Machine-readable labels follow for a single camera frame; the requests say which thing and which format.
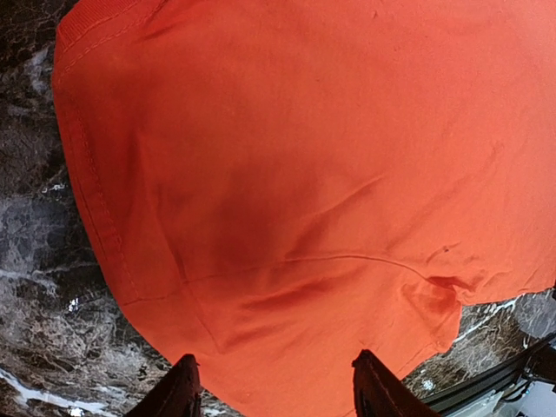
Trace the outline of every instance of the dark marble countertop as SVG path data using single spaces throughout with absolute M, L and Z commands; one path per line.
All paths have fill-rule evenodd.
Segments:
M 50 90 L 75 0 L 8 0 L 0 21 L 0 411 L 120 416 L 169 369 L 110 295 L 76 211 Z M 551 291 L 465 308 L 452 349 L 405 380 L 423 398 L 556 331 Z M 237 416 L 206 393 L 205 415 Z

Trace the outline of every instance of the ribbed neckline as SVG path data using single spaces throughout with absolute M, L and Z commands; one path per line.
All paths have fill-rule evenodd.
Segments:
M 58 26 L 56 46 L 64 52 L 89 30 L 129 10 L 140 1 L 80 0 Z

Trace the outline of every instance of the orange-red t-shirt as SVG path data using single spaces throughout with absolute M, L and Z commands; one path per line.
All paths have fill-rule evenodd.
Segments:
M 82 0 L 56 112 L 106 281 L 248 417 L 354 415 L 554 284 L 556 3 Z

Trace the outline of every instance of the black marble table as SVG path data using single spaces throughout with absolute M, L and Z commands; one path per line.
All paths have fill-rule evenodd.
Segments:
M 120 416 L 169 368 L 110 295 L 69 186 L 50 74 L 74 2 L 0 0 L 0 411 L 14 417 Z M 426 397 L 553 331 L 550 291 L 465 308 L 453 348 L 404 382 Z

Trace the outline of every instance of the t-shirt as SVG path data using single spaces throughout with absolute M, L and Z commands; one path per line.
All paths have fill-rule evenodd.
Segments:
M 82 0 L 53 90 L 123 313 L 248 417 L 354 415 L 351 361 L 554 284 L 556 3 Z

